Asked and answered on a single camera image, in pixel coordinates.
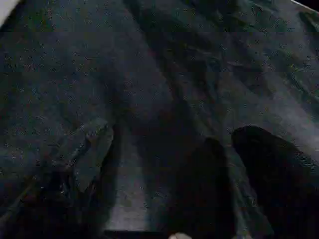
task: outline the dark fabric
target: dark fabric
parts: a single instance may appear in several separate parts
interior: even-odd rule
[[[316,238],[319,168],[314,161],[258,127],[237,129],[232,138],[276,238]]]
[[[100,230],[163,230],[176,174],[209,136],[237,234],[271,234],[231,135],[257,125],[318,158],[316,21],[301,15],[288,0],[25,1],[0,36],[0,192],[100,117],[119,129]]]

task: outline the crumpled fabric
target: crumpled fabric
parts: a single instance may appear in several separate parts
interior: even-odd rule
[[[288,0],[22,3],[0,36],[1,190],[100,117],[118,125],[121,152],[104,228],[155,230],[145,218],[167,210],[167,182],[213,136],[229,160],[237,234],[271,234],[231,134],[255,125],[318,158],[317,31]]]

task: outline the wrinkled cloth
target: wrinkled cloth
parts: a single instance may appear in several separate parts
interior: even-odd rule
[[[237,234],[271,234],[231,134],[256,125],[318,158],[318,25],[288,0],[227,2],[21,4],[0,36],[1,190],[99,117],[120,129],[104,228],[155,230],[145,218],[168,210],[168,182],[213,136],[229,160]]]

